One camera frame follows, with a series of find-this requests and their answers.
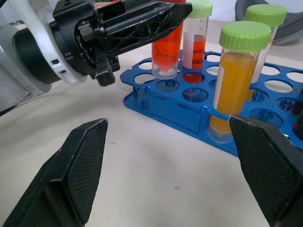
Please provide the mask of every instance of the robotic arm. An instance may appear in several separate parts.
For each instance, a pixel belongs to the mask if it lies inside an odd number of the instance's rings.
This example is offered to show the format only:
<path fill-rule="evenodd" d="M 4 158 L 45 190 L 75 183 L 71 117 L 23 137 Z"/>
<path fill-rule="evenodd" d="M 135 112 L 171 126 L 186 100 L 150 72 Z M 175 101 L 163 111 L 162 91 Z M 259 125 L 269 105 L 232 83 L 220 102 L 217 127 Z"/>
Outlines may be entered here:
<path fill-rule="evenodd" d="M 0 27 L 0 113 L 47 93 L 59 80 L 87 75 L 115 82 L 118 55 L 167 36 L 191 4 L 125 0 L 97 8 L 94 0 L 8 0 L 27 28 Z"/>

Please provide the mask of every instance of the liquid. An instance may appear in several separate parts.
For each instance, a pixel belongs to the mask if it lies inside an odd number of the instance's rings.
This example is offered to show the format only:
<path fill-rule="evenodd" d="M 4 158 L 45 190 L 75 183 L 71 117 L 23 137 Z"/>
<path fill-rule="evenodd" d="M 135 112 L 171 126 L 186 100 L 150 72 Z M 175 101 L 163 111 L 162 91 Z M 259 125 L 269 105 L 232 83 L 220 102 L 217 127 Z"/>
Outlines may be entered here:
<path fill-rule="evenodd" d="M 203 66 L 205 53 L 205 37 L 202 35 L 191 35 L 184 33 L 183 44 L 183 66 L 189 69 L 199 69 Z M 201 83 L 201 75 L 190 73 L 183 77 L 188 83 Z"/>
<path fill-rule="evenodd" d="M 203 58 L 205 53 L 205 37 L 195 35 L 192 69 L 199 69 L 203 66 Z"/>
<path fill-rule="evenodd" d="M 186 0 L 163 0 L 165 2 L 185 3 Z M 179 61 L 179 51 L 183 24 L 170 35 L 152 43 L 152 61 L 162 72 L 168 72 Z"/>
<path fill-rule="evenodd" d="M 244 106 L 257 58 L 245 53 L 223 54 L 214 97 L 214 107 L 223 114 L 239 114 Z M 227 121 L 211 118 L 211 127 L 218 134 L 231 133 Z"/>

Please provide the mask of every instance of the green cap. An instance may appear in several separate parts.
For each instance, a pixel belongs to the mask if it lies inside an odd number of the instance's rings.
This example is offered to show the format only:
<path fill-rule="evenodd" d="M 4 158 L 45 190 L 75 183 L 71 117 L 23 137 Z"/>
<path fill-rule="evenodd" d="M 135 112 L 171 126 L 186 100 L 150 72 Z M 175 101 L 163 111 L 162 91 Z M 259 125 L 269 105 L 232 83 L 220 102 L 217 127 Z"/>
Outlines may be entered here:
<path fill-rule="evenodd" d="M 213 14 L 213 3 L 207 0 L 187 0 L 193 5 L 193 11 L 188 18 L 204 18 Z"/>
<path fill-rule="evenodd" d="M 256 52 L 265 49 L 271 28 L 254 21 L 237 21 L 223 26 L 219 44 L 231 51 Z"/>
<path fill-rule="evenodd" d="M 284 6 L 260 4 L 249 6 L 244 20 L 257 21 L 275 27 L 284 23 L 286 14 L 287 8 Z"/>

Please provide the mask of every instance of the red liquid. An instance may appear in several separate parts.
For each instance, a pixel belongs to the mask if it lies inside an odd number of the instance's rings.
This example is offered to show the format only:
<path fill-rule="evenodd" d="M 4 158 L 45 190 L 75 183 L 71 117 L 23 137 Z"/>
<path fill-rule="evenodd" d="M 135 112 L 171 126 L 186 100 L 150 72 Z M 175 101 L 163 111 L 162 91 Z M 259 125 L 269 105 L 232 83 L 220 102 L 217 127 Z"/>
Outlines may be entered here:
<path fill-rule="evenodd" d="M 205 53 L 205 38 L 203 36 L 198 39 L 195 37 L 194 49 L 193 49 L 193 61 L 192 69 L 199 69 L 203 66 L 204 53 Z M 202 82 L 202 76 L 198 73 L 190 73 L 183 76 L 183 79 L 192 84 L 197 84 Z"/>
<path fill-rule="evenodd" d="M 165 2 L 185 3 L 186 0 L 162 0 Z M 167 72 L 179 61 L 183 24 L 170 35 L 152 44 L 152 60 L 162 72 Z"/>
<path fill-rule="evenodd" d="M 205 39 L 194 42 L 193 65 L 192 69 L 199 69 L 203 66 L 203 58 L 205 53 Z"/>

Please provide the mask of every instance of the gray object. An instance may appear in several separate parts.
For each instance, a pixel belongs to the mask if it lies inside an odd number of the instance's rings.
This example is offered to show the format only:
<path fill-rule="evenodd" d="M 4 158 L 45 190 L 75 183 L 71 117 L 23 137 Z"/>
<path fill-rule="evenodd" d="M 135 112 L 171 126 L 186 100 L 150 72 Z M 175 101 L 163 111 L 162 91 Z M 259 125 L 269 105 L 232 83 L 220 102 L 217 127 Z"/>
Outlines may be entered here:
<path fill-rule="evenodd" d="M 244 20 L 249 6 L 268 4 L 265 0 L 237 0 L 235 5 L 236 21 Z M 287 13 L 284 24 L 279 26 L 273 45 L 284 44 L 303 37 L 303 12 Z"/>

